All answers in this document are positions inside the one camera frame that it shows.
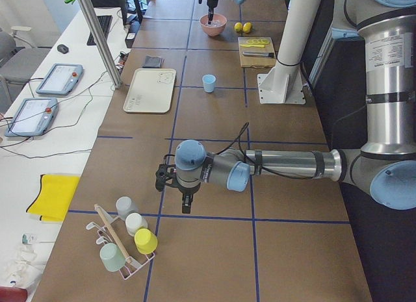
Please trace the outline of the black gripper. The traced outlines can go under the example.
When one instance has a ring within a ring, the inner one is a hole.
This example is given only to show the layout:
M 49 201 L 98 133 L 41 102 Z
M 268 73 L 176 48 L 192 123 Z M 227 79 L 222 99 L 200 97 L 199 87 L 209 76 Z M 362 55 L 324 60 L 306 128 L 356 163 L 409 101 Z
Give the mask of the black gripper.
M 200 189 L 200 181 L 194 182 L 179 182 L 179 191 L 182 193 L 182 207 L 183 214 L 190 214 L 193 202 L 193 195 Z
M 207 6 L 209 7 L 208 20 L 207 20 L 208 25 L 212 23 L 213 16 L 214 16 L 214 8 L 216 8 L 217 5 L 218 5 L 218 0 L 207 0 Z

